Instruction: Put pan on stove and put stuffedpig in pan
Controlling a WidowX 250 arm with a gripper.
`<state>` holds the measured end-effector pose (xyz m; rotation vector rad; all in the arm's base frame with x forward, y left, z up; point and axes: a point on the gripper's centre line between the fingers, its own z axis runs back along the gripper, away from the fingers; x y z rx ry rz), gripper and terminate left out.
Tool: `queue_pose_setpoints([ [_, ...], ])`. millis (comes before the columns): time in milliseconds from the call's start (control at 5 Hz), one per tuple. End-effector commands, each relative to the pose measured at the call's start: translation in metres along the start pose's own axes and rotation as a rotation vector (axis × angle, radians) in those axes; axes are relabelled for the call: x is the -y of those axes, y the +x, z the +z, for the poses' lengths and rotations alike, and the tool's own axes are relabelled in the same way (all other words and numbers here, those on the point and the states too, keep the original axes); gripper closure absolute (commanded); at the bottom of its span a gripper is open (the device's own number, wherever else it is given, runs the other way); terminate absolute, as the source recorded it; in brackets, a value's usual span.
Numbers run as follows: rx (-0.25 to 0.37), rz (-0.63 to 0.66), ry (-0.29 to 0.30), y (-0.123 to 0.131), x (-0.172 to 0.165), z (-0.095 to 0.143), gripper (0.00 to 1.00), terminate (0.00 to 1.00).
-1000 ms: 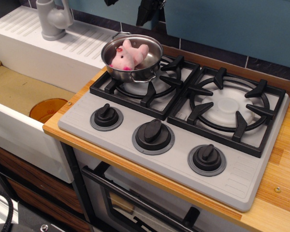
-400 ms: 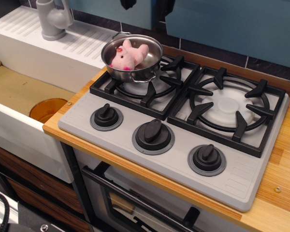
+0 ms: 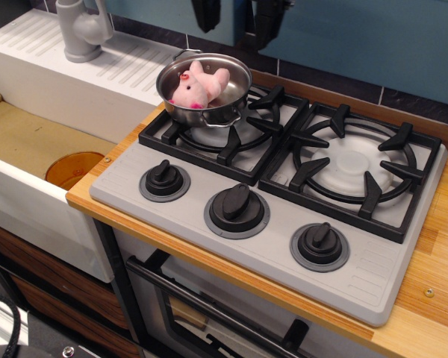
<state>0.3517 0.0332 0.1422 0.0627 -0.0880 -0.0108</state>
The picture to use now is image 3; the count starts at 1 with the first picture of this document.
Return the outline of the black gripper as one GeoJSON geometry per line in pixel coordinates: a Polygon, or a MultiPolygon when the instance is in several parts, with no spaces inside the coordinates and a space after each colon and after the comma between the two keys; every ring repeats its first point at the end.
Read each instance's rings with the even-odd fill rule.
{"type": "MultiPolygon", "coordinates": [[[[205,33],[215,29],[220,23],[220,0],[192,0],[196,21],[205,33]]],[[[255,45],[257,50],[265,48],[279,34],[286,7],[293,7],[295,0],[262,0],[256,2],[255,45]]]]}

